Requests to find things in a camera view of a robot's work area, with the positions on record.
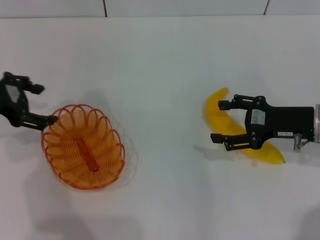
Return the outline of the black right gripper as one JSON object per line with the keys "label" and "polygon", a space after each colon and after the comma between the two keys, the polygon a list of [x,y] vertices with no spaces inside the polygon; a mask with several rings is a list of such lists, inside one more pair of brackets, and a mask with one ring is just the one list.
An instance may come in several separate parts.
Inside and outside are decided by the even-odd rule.
{"label": "black right gripper", "polygon": [[271,106],[262,96],[235,94],[231,101],[220,100],[221,111],[241,109],[246,112],[246,134],[211,133],[214,144],[227,151],[260,149],[269,139],[294,139],[295,150],[314,141],[314,107]]}

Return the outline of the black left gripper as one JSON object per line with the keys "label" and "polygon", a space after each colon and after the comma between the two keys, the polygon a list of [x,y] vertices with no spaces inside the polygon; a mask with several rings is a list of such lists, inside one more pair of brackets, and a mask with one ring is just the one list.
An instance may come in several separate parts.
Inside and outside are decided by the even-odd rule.
{"label": "black left gripper", "polygon": [[33,83],[28,76],[4,72],[0,80],[0,114],[14,127],[26,127],[43,131],[58,121],[55,115],[39,115],[29,112],[24,91],[40,95],[45,90],[41,84]]}

